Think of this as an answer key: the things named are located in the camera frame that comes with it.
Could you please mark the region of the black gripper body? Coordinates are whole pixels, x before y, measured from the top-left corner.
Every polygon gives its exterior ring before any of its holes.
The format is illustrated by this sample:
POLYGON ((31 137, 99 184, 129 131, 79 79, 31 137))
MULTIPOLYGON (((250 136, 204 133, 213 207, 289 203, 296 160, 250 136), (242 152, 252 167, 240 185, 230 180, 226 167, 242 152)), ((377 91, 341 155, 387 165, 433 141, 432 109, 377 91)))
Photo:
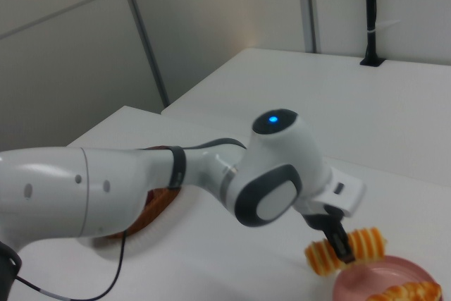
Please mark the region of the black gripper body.
POLYGON ((303 214, 302 217, 307 225, 317 231, 323 231, 325 234, 343 233, 341 221, 344 217, 344 212, 332 205, 325 204, 323 206, 324 214, 303 214))

